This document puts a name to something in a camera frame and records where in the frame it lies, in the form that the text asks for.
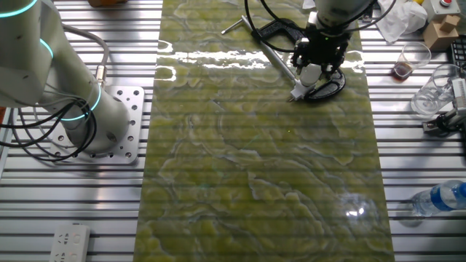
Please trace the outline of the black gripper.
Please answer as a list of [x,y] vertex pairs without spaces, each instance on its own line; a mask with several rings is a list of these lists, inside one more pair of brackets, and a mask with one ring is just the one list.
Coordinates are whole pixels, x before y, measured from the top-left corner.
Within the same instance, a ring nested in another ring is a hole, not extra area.
[[328,64],[325,77],[329,79],[344,62],[351,36],[345,36],[344,33],[339,36],[327,36],[312,31],[306,33],[306,37],[295,43],[291,63],[296,68],[296,73],[300,75],[309,62],[316,65]]

